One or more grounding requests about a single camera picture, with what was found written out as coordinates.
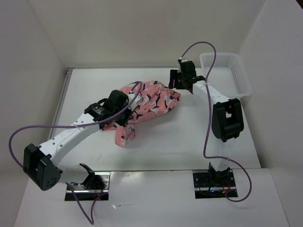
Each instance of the white table surface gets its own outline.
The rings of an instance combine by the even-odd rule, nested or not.
[[[108,97],[134,81],[169,82],[170,69],[73,70],[60,114],[59,125],[73,123],[90,104]],[[115,144],[115,131],[99,131],[81,142],[61,161],[66,168],[82,169],[85,163],[97,171],[207,169],[202,149],[208,124],[208,105],[186,90],[178,106],[168,114],[135,125],[136,138],[125,147]],[[245,115],[244,131],[236,139],[231,158],[245,168],[260,168]],[[219,140],[211,133],[207,152]]]
[[[192,171],[116,172],[109,200],[97,201],[98,227],[287,227],[284,211],[268,169],[249,169],[251,196],[240,203],[225,198],[195,199]],[[249,183],[234,170],[239,198]],[[15,227],[89,227],[75,201],[64,201],[66,186],[43,192],[28,182]],[[89,212],[92,201],[81,202]]]

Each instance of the cloth garment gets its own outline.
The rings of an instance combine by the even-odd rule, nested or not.
[[[135,83],[125,86],[121,91],[125,94],[136,93],[139,86],[131,91]],[[170,112],[176,107],[181,98],[180,93],[169,89],[156,80],[144,82],[140,95],[143,100],[140,102],[139,107],[135,109],[125,127],[118,124],[112,124],[107,125],[103,129],[105,131],[116,130],[115,143],[119,146],[124,146],[127,142],[135,138],[134,123],[146,121]]]

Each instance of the purple cable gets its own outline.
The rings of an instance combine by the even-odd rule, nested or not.
[[[237,161],[235,160],[232,160],[228,157],[224,157],[224,156],[206,156],[206,147],[207,147],[207,142],[208,142],[208,138],[209,138],[209,133],[210,133],[210,128],[211,128],[211,123],[212,123],[212,104],[211,104],[211,98],[210,98],[210,93],[209,93],[209,88],[208,88],[208,84],[207,84],[207,80],[208,80],[208,77],[209,77],[209,74],[214,66],[214,63],[216,61],[216,57],[217,57],[217,51],[214,47],[214,45],[212,45],[211,43],[209,42],[204,42],[204,41],[200,41],[200,42],[196,42],[194,44],[192,44],[190,47],[188,47],[186,49],[186,51],[182,54],[181,58],[184,57],[184,55],[195,45],[197,44],[208,44],[210,45],[213,50],[214,50],[214,60],[213,60],[213,63],[211,65],[211,67],[209,68],[209,71],[207,72],[207,75],[206,75],[206,78],[205,78],[205,87],[206,87],[206,91],[207,91],[207,97],[208,97],[208,109],[209,109],[209,120],[208,120],[208,126],[207,126],[207,133],[206,133],[206,137],[205,137],[205,142],[204,142],[204,148],[203,148],[203,157],[206,158],[206,159],[213,159],[213,158],[221,158],[221,159],[225,159],[225,160],[228,160],[228,161],[231,161],[235,164],[237,164],[243,171],[244,173],[246,174],[247,178],[248,178],[248,181],[250,182],[250,189],[247,193],[247,195],[243,198],[243,199],[240,199],[240,200],[232,200],[230,198],[227,197],[227,194],[230,193],[231,191],[234,191],[234,190],[230,190],[228,191],[227,193],[225,193],[225,197],[229,200],[229,201],[232,201],[232,202],[242,202],[244,200],[246,200],[250,193],[251,193],[251,189],[252,189],[252,182],[251,182],[251,178],[250,178],[250,175],[248,174],[248,172],[246,171],[246,169],[240,164],[238,163]]]
[[[115,119],[117,116],[119,116],[120,114],[122,114],[127,108],[130,107],[130,105],[135,101],[135,99],[137,98],[137,96],[139,95],[139,93],[141,92],[141,89],[142,89],[142,82],[141,81],[138,81],[136,82],[136,84],[134,85],[134,87],[132,88],[132,90],[134,90],[135,87],[137,87],[138,85],[140,85],[137,93],[135,94],[134,98],[121,110],[119,111],[118,113],[116,113],[115,115],[111,116],[111,117],[108,117],[104,120],[101,120],[99,122],[93,122],[93,123],[89,123],[89,124],[79,124],[77,126],[75,125],[42,125],[42,124],[38,124],[38,125],[29,125],[29,126],[25,126],[25,127],[22,127],[22,128],[19,128],[17,129],[16,131],[13,132],[13,134],[10,136],[9,138],[9,152],[10,152],[10,155],[12,156],[12,158],[15,160],[15,162],[21,167],[23,168],[23,165],[17,160],[16,156],[14,155],[14,152],[13,152],[13,149],[12,149],[12,140],[14,138],[14,136],[22,131],[22,130],[25,130],[25,129],[33,129],[33,128],[51,128],[51,129],[74,129],[74,128],[77,128],[77,127],[88,127],[88,126],[92,126],[92,125],[96,125],[96,124],[101,124],[101,123],[105,123],[105,122],[108,122],[110,120],[113,120]]]
[[[94,205],[95,205],[96,201],[97,201],[102,195],[106,194],[106,192],[105,192],[105,193],[101,193],[97,198],[94,199],[93,204],[91,205],[91,208],[90,208],[90,218],[89,218],[89,216],[87,215],[87,213],[86,213],[85,210],[83,209],[83,207],[82,207],[82,205],[81,205],[81,203],[80,203],[80,201],[79,201],[79,199],[78,199],[76,193],[74,192],[73,188],[72,188],[68,183],[65,183],[65,184],[67,185],[68,189],[71,191],[72,195],[74,196],[74,198],[75,198],[77,204],[79,205],[79,207],[80,207],[82,213],[84,214],[84,216],[87,218],[87,220],[88,220],[92,225],[94,225],[94,224],[95,224],[94,218],[93,218],[93,209],[94,209]]]

